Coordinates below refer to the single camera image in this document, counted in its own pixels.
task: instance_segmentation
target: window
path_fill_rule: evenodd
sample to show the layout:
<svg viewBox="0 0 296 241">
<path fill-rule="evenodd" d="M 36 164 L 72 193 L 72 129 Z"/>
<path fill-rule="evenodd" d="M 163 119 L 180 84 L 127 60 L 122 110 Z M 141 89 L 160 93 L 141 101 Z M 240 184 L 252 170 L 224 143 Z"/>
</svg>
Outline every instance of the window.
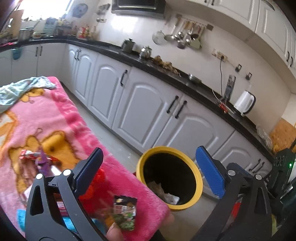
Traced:
<svg viewBox="0 0 296 241">
<path fill-rule="evenodd" d="M 73 0 L 23 0 L 19 10 L 24 9 L 22 19 L 43 20 L 52 17 L 60 18 L 69 10 Z"/>
</svg>

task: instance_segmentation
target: power outlet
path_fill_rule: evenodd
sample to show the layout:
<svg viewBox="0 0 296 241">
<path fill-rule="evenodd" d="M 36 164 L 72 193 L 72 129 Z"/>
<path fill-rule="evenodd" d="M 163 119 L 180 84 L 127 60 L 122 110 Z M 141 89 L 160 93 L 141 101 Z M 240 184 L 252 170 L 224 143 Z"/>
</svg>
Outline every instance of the power outlet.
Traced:
<svg viewBox="0 0 296 241">
<path fill-rule="evenodd" d="M 223 56 L 224 57 L 222 60 L 223 62 L 227 61 L 228 59 L 225 54 L 221 53 L 219 50 L 216 50 L 216 49 L 213 49 L 212 55 L 218 59 L 222 59 L 222 56 Z"/>
</svg>

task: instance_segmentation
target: kettle handle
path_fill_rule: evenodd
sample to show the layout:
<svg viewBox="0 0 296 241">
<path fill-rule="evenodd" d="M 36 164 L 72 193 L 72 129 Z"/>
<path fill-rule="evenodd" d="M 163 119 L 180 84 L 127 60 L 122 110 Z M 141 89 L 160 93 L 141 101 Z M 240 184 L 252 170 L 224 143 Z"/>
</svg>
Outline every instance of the kettle handle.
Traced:
<svg viewBox="0 0 296 241">
<path fill-rule="evenodd" d="M 246 109 L 243 112 L 244 115 L 248 114 L 251 111 L 251 109 L 254 107 L 255 103 L 256 103 L 255 95 L 251 94 L 249 91 L 248 91 L 248 93 L 251 95 L 251 99 L 250 99 Z"/>
</svg>

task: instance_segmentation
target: black and green packet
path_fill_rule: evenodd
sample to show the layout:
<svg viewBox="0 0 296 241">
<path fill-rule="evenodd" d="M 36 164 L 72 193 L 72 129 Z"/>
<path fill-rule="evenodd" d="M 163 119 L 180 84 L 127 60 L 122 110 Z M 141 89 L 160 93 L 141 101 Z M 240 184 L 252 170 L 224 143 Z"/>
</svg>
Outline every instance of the black and green packet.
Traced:
<svg viewBox="0 0 296 241">
<path fill-rule="evenodd" d="M 136 198 L 127 196 L 114 196 L 113 218 L 115 223 L 122 230 L 134 230 L 136 204 Z"/>
</svg>

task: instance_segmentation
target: countertop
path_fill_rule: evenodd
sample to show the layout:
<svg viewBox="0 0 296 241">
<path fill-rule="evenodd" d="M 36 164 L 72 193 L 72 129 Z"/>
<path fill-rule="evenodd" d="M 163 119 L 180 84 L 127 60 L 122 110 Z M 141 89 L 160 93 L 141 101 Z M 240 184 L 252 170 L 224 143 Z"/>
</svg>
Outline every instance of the countertop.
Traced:
<svg viewBox="0 0 296 241">
<path fill-rule="evenodd" d="M 257 134 L 255 124 L 252 123 L 247 117 L 242 117 L 239 113 L 237 113 L 231 103 L 228 103 L 227 106 L 234 113 L 229 112 L 225 114 L 224 111 L 218 106 L 217 99 L 213 95 L 212 89 L 202 83 L 198 85 L 193 84 L 188 80 L 187 74 L 182 71 L 179 71 L 181 76 L 176 75 L 162 67 L 153 64 L 151 60 L 140 59 L 135 52 L 131 54 L 124 53 L 120 50 L 119 46 L 115 46 L 109 43 L 100 41 L 84 41 L 66 37 L 49 37 L 38 40 L 29 40 L 14 45 L 0 47 L 0 52 L 25 45 L 45 43 L 68 43 L 79 47 L 87 48 L 99 52 L 115 60 L 118 60 L 129 66 L 139 68 L 165 81 L 173 87 L 183 91 L 185 94 L 192 97 L 199 103 L 203 104 L 205 107 L 217 114 L 220 118 L 225 120 L 228 124 L 234 127 L 241 135 L 247 138 L 248 141 L 251 142 L 271 163 L 273 163 L 274 155 L 267 148 L 264 141 Z"/>
</svg>

